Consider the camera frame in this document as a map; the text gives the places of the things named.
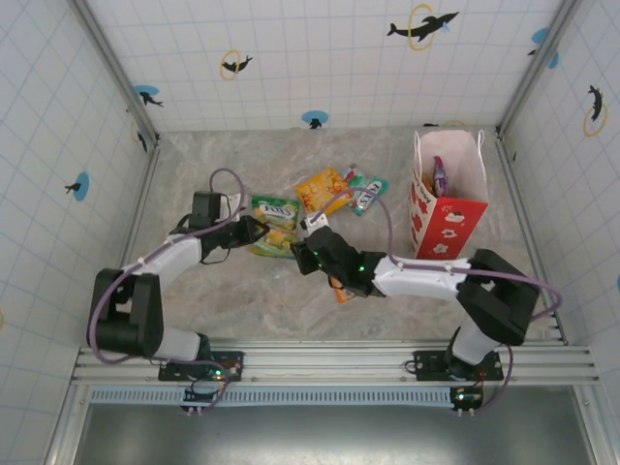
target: red and white paper bag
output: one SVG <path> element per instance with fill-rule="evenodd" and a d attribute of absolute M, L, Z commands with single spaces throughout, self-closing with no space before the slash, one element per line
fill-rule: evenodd
<path fill-rule="evenodd" d="M 416 132 L 409 211 L 417 258 L 456 259 L 488 207 L 483 142 L 483 131 L 478 132 L 478 143 L 462 130 L 434 131 L 422 137 Z M 424 172 L 433 178 L 435 156 L 444 162 L 450 197 L 437 199 L 422 182 Z"/>

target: grid pattern wall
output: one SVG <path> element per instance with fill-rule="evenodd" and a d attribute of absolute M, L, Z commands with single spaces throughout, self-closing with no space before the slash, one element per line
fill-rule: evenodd
<path fill-rule="evenodd" d="M 0 463 L 40 463 L 146 156 L 66 0 L 0 8 Z"/>
<path fill-rule="evenodd" d="M 573 343 L 593 347 L 620 416 L 620 2 L 585 0 L 509 136 L 542 259 Z"/>
<path fill-rule="evenodd" d="M 89 0 L 162 132 L 497 124 L 559 3 Z"/>

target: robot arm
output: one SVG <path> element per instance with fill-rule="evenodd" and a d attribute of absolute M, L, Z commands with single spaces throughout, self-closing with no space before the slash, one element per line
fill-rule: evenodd
<path fill-rule="evenodd" d="M 137 357 L 210 359 L 207 336 L 164 325 L 162 291 L 183 271 L 204 260 L 217 247 L 232 249 L 256 242 L 269 228 L 252 218 L 234 218 L 225 227 L 200 237 L 174 239 L 216 225 L 235 211 L 239 196 L 213 192 L 194 194 L 192 213 L 170 232 L 171 246 L 134 272 L 111 295 L 96 326 L 100 349 Z M 95 306 L 114 280 L 128 269 L 106 268 L 95 279 L 91 318 Z"/>
<path fill-rule="evenodd" d="M 383 252 L 358 252 L 326 225 L 325 216 L 314 224 L 305 220 L 301 226 L 309 236 L 291 248 L 302 274 L 321 270 L 361 296 L 418 295 L 460 303 L 467 318 L 445 353 L 453 378 L 472 379 L 478 374 L 477 366 L 496 347 L 523 343 L 539 297 L 537 288 L 450 272 L 452 268 L 466 268 L 522 275 L 494 252 L 479 249 L 471 259 L 444 262 L 397 259 L 403 264 L 440 266 L 444 270 L 410 269 L 395 264 Z"/>

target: packaged food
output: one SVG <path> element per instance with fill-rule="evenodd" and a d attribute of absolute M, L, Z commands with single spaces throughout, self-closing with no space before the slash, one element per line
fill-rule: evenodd
<path fill-rule="evenodd" d="M 428 192 L 435 195 L 435 188 L 433 187 L 433 180 L 425 172 L 422 173 L 422 183 Z"/>
<path fill-rule="evenodd" d="M 338 299 L 338 303 L 346 303 L 356 296 L 351 291 L 344 289 L 340 281 L 338 281 L 336 278 L 332 278 L 330 276 L 329 282 L 331 283 L 331 287 L 336 292 L 336 298 Z"/>
<path fill-rule="evenodd" d="M 250 251 L 264 257 L 292 259 L 291 243 L 295 242 L 299 202 L 252 196 L 252 211 L 257 220 L 269 226 L 269 232 L 250 245 Z"/>
<path fill-rule="evenodd" d="M 433 186 L 435 187 L 435 197 L 448 196 L 448 179 L 444 170 L 444 162 L 440 157 L 435 156 L 435 172 L 433 174 Z"/>
<path fill-rule="evenodd" d="M 316 176 L 311 177 L 307 181 L 296 185 L 294 189 L 306 209 L 306 214 L 310 214 L 315 211 L 319 211 L 331 200 L 333 196 L 344 191 L 348 187 L 349 186 L 340 173 L 334 168 L 329 167 L 326 170 L 321 171 Z M 347 204 L 352 199 L 352 194 L 342 196 L 329 206 L 329 208 L 325 211 L 325 214 L 328 215 L 341 206 Z"/>
<path fill-rule="evenodd" d="M 372 177 L 360 170 L 356 164 L 350 165 L 342 171 L 342 177 L 349 187 L 365 187 L 369 191 L 380 196 L 388 188 L 388 182 L 380 177 Z M 354 192 L 354 199 L 349 202 L 349 206 L 354 212 L 361 216 L 375 199 L 365 192 Z"/>

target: marble floor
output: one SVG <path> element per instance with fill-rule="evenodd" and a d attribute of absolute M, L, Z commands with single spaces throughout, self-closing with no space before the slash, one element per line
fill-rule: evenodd
<path fill-rule="evenodd" d="M 300 181 L 328 166 L 341 170 L 353 162 L 390 182 L 385 200 L 394 223 L 394 252 L 411 257 L 407 196 L 414 131 L 402 127 L 166 134 L 133 257 L 162 243 L 190 212 L 193 193 L 208 189 L 208 178 L 217 168 L 235 170 L 250 194 L 296 199 L 294 186 Z M 531 273 L 490 132 L 482 153 L 491 202 L 462 255 L 490 248 Z M 226 174 L 217 178 L 215 188 L 238 191 Z M 385 250 L 383 215 L 376 205 L 362 217 L 343 207 L 329 222 L 356 248 Z M 215 255 L 209 259 L 217 260 Z M 411 296 L 355 298 L 341 305 L 322 273 L 301 276 L 295 261 L 259 257 L 244 249 L 232 250 L 224 263 L 185 271 L 166 289 L 163 301 L 167 325 L 212 337 L 446 339 L 465 316 L 456 303 Z M 545 338 L 547 325 L 548 321 L 532 325 L 528 337 Z"/>

